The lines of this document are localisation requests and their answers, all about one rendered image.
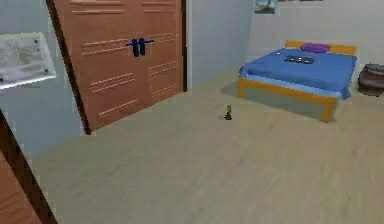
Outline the purple pillow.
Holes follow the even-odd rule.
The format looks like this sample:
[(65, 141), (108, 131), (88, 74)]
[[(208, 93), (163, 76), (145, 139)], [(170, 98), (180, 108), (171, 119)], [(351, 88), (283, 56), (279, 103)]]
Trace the purple pillow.
[(330, 50), (330, 46), (327, 44), (319, 44), (319, 43), (305, 43), (300, 49), (306, 52), (312, 53), (326, 53)]

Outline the orange bed with blue cover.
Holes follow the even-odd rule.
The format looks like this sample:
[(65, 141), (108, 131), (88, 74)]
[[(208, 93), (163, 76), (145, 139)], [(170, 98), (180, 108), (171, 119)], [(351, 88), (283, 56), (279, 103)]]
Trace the orange bed with blue cover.
[[(327, 44), (326, 53), (302, 51), (304, 41), (288, 40), (285, 46), (251, 62), (239, 70), (238, 96), (248, 88), (319, 104), (321, 120), (330, 120), (336, 104), (350, 97), (349, 85), (357, 61), (353, 45)], [(313, 64), (286, 62), (288, 55), (314, 58)]]

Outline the pale framed wall picture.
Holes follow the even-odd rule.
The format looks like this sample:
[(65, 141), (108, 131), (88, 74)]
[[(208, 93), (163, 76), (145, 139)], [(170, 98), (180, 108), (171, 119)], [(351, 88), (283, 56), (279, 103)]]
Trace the pale framed wall picture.
[(56, 77), (42, 32), (0, 34), (0, 90)]

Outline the black flat remote control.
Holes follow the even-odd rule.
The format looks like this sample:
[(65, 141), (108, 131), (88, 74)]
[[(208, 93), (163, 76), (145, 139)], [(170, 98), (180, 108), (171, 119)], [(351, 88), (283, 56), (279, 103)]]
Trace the black flat remote control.
[(313, 64), (315, 59), (311, 57), (303, 57), (298, 55), (288, 55), (284, 58), (284, 61), (293, 62), (293, 63), (302, 63), (302, 64)]

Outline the teal framed wall picture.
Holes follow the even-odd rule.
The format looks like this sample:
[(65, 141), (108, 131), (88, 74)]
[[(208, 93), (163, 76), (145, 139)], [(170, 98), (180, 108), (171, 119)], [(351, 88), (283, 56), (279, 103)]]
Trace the teal framed wall picture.
[(276, 0), (255, 0), (254, 12), (256, 14), (273, 14)]

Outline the brown wooden double door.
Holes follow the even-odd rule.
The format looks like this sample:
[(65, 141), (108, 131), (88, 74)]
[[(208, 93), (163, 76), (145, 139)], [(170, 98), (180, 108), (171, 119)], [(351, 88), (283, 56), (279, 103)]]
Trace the brown wooden double door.
[(186, 0), (45, 2), (85, 133), (187, 90)]

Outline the dark brown round stool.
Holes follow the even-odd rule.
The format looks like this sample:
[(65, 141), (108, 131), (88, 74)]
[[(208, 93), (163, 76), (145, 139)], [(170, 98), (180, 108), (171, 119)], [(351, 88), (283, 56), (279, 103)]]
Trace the dark brown round stool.
[(380, 97), (384, 94), (384, 65), (366, 64), (358, 77), (358, 91)]

